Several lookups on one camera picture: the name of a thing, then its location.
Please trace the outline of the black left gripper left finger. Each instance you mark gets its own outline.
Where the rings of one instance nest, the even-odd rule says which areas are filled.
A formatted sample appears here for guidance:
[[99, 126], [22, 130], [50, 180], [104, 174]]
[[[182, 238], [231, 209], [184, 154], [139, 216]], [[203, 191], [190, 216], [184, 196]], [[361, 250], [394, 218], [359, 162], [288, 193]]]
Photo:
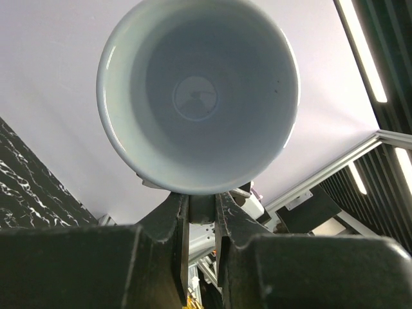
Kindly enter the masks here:
[[134, 225], [1, 231], [2, 308], [181, 308], [189, 199], [172, 193]]

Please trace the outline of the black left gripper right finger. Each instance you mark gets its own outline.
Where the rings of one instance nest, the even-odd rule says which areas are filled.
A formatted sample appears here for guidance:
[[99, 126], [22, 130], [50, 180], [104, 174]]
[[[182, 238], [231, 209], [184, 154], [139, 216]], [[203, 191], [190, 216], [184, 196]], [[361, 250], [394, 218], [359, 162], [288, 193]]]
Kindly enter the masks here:
[[216, 196], [225, 308], [410, 308], [411, 256], [393, 239], [270, 232]]

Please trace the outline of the pale grey-blue mug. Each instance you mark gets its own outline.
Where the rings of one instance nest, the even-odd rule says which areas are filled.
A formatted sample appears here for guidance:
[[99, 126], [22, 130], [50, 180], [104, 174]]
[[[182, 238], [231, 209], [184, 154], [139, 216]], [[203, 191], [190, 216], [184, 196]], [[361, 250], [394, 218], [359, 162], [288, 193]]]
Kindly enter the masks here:
[[139, 178], [207, 196], [279, 156], [301, 79], [284, 31], [252, 1], [141, 1], [105, 43], [96, 99], [108, 140]]

